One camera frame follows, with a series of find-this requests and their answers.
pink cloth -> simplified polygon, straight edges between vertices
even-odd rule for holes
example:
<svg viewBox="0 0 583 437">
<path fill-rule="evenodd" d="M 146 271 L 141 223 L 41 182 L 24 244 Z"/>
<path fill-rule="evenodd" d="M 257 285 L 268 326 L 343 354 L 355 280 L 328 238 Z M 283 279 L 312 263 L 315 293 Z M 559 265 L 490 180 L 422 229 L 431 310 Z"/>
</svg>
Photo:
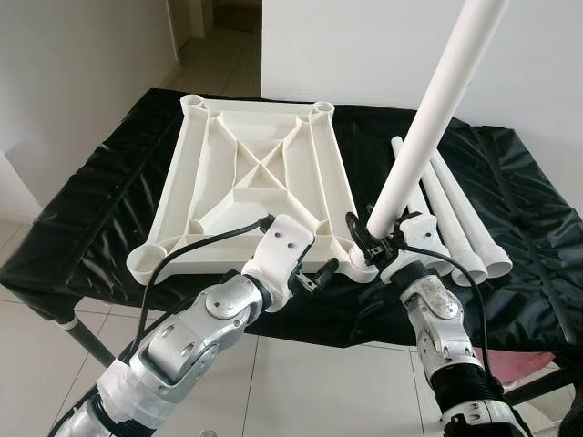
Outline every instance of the pink cloth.
<svg viewBox="0 0 583 437">
<path fill-rule="evenodd" d="M 476 348 L 476 354 L 483 361 L 480 348 Z M 505 386 L 541 370 L 555 358 L 555 355 L 551 352 L 508 352 L 492 350 L 488 351 L 488 356 L 490 357 L 492 373 Z"/>
</svg>

black tablecloth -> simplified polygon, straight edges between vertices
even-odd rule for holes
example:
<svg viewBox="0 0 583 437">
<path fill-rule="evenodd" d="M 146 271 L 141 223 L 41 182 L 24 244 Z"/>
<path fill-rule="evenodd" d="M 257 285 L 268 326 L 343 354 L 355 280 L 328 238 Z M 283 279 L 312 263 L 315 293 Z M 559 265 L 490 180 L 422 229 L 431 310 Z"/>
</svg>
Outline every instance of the black tablecloth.
<svg viewBox="0 0 583 437">
<path fill-rule="evenodd" d="M 139 306 L 143 287 L 127 271 L 126 257 L 145 241 L 154 218 L 182 123 L 181 96 L 149 90 L 68 180 L 0 269 L 0 282 L 42 317 L 71 320 L 74 306 L 85 296 Z M 336 107 L 332 123 L 363 219 L 394 161 L 389 140 L 404 137 L 413 116 L 414 111 L 403 109 Z M 583 232 L 577 213 L 513 130 L 470 127 L 454 119 L 439 148 L 492 236 L 514 261 L 509 275 L 481 286 L 490 346 L 578 354 Z M 153 293 L 152 306 L 167 309 L 216 280 L 213 275 L 167 279 Z M 449 279 L 445 284 L 465 304 L 467 328 L 478 340 L 470 290 Z M 391 286 L 356 284 L 342 275 L 315 298 L 296 297 L 280 312 L 263 314 L 248 331 L 333 346 L 369 340 L 414 344 L 414 332 Z"/>
</svg>

white tube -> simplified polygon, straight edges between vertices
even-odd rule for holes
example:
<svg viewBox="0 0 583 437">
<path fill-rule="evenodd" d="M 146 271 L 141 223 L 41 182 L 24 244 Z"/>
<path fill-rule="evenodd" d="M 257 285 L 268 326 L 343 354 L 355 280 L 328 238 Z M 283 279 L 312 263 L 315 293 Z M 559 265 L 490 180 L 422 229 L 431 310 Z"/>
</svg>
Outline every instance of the white tube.
<svg viewBox="0 0 583 437">
<path fill-rule="evenodd" d="M 467 199 L 462 188 L 455 180 L 454 175 L 445 163 L 438 151 L 431 159 L 431 166 L 439 178 L 449 202 L 454 208 L 455 214 L 462 224 L 472 249 L 479 255 L 486 265 L 489 278 L 499 278 L 506 275 L 512 269 L 512 261 L 484 226 L 477 215 L 476 210 Z"/>
<path fill-rule="evenodd" d="M 449 203 L 447 195 L 431 165 L 427 166 L 421 180 L 423 181 L 425 193 L 429 197 L 431 209 L 437 217 L 437 227 L 452 258 L 464 266 L 476 284 L 484 282 L 488 277 L 486 267 L 480 257 L 472 251 L 462 225 L 457 220 L 454 209 Z M 464 287 L 470 285 L 459 269 L 454 269 L 452 279 L 457 285 Z"/>
<path fill-rule="evenodd" d="M 401 139 L 401 137 L 394 137 L 393 139 L 391 139 L 391 145 L 393 146 L 394 156 L 397 157 L 401 152 L 403 140 Z M 429 212 L 429 207 L 427 206 L 427 202 L 425 202 L 425 197 L 423 195 L 423 192 L 421 191 L 421 187 L 419 187 L 419 184 L 415 184 L 413 192 L 411 193 L 411 197 L 409 198 L 409 202 L 407 203 L 407 207 L 409 208 L 409 213 L 420 212 L 422 214 L 431 214 Z M 446 246 L 442 245 L 441 248 L 435 248 L 435 250 L 443 255 L 446 255 L 447 257 L 451 256 Z M 424 259 L 424 264 L 429 269 L 437 270 L 439 276 L 448 275 L 454 269 L 454 266 L 452 266 L 449 262 L 441 261 L 440 259 L 434 257 L 426 257 Z"/>
<path fill-rule="evenodd" d="M 367 228 L 384 238 L 393 230 L 445 132 L 509 0 L 466 0 L 419 110 L 376 202 Z"/>
</svg>

white pvc pipe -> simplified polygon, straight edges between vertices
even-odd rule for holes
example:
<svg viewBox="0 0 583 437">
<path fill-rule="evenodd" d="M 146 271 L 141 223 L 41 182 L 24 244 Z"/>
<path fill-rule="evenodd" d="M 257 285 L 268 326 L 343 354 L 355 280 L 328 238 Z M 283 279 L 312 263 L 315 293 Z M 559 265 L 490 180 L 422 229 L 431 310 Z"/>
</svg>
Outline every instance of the white pvc pipe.
<svg viewBox="0 0 583 437">
<path fill-rule="evenodd" d="M 429 198 L 431 209 L 437 217 L 437 227 L 452 258 L 464 266 L 476 284 L 484 282 L 488 277 L 486 267 L 480 257 L 472 251 L 462 225 L 459 223 L 454 209 L 449 203 L 447 195 L 431 165 L 427 166 L 421 180 L 423 181 L 425 193 Z M 459 269 L 454 269 L 452 279 L 457 285 L 463 287 L 470 285 Z"/>
<path fill-rule="evenodd" d="M 431 166 L 433 166 L 474 252 L 484 261 L 488 277 L 499 278 L 506 275 L 512 269 L 512 261 L 504 249 L 494 242 L 438 151 L 431 159 Z"/>
<path fill-rule="evenodd" d="M 445 51 L 367 223 L 384 238 L 404 211 L 415 184 L 459 105 L 509 0 L 466 0 Z"/>
<path fill-rule="evenodd" d="M 393 139 L 391 139 L 391 145 L 393 146 L 394 156 L 395 157 L 399 156 L 399 153 L 401 152 L 401 147 L 403 147 L 403 139 L 401 137 L 394 137 Z M 413 192 L 411 193 L 411 197 L 409 198 L 407 207 L 409 208 L 409 213 L 420 212 L 422 214 L 431 214 L 429 212 L 429 207 L 427 206 L 427 202 L 425 202 L 425 197 L 423 195 L 423 192 L 421 191 L 421 187 L 419 186 L 419 184 L 416 184 L 415 187 L 413 188 Z M 438 251 L 442 255 L 446 255 L 447 257 L 451 256 L 446 246 L 442 245 L 440 248 L 432 249 Z M 425 257 L 423 261 L 427 268 L 437 270 L 439 276 L 448 275 L 454 269 L 454 266 L 452 266 L 449 262 L 441 261 L 438 258 Z"/>
</svg>

black plastic sheet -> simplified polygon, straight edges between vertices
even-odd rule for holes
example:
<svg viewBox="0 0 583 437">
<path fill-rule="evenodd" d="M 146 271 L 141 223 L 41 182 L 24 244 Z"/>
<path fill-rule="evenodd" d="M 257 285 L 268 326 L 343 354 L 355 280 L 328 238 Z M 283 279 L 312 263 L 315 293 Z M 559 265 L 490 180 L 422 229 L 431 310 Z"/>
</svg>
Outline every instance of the black plastic sheet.
<svg viewBox="0 0 583 437">
<path fill-rule="evenodd" d="M 126 269 L 156 213 L 182 122 L 182 93 L 151 89 L 118 129 L 45 208 L 0 282 L 42 317 L 68 321 L 83 297 L 139 306 L 143 287 Z M 333 127 L 359 216 L 368 218 L 394 162 L 389 140 L 404 137 L 414 111 L 337 106 Z M 494 239 L 514 261 L 485 294 L 490 346 L 578 355 L 582 342 L 581 219 L 554 190 L 518 136 L 500 127 L 452 120 L 439 146 Z M 216 275 L 167 279 L 151 296 L 164 310 L 217 281 Z M 471 292 L 445 284 L 465 304 L 479 340 Z M 345 347 L 369 340 L 414 344 L 398 292 L 376 281 L 336 275 L 312 299 L 295 297 L 263 314 L 249 332 Z"/>
</svg>

